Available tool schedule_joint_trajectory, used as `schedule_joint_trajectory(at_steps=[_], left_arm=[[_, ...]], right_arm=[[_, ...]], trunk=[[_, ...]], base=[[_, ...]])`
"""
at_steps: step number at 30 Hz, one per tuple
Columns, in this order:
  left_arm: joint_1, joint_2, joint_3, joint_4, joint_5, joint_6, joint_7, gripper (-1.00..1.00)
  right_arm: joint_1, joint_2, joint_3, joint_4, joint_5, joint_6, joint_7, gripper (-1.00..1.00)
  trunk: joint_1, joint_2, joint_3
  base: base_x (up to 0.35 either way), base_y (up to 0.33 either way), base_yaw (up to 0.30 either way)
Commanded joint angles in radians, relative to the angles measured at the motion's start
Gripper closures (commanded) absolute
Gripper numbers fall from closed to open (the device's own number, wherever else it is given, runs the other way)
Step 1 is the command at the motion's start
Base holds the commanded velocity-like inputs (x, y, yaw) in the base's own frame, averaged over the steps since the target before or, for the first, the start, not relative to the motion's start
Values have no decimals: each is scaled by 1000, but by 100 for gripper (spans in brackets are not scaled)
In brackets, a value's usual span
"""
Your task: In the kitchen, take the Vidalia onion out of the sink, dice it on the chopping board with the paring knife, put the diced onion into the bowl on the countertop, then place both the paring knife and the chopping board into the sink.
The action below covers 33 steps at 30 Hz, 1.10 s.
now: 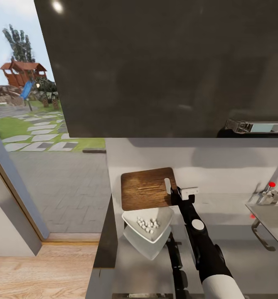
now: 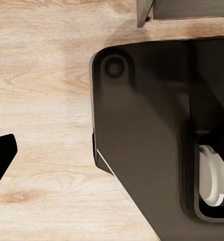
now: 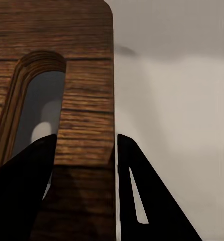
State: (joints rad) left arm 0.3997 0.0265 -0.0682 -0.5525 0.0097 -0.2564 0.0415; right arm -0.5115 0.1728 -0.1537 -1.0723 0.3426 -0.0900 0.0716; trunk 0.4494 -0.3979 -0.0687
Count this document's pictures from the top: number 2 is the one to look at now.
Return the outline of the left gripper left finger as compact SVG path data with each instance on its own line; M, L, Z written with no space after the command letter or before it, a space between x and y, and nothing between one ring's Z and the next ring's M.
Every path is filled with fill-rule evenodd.
M0 137L0 180L17 152L17 142L13 134Z

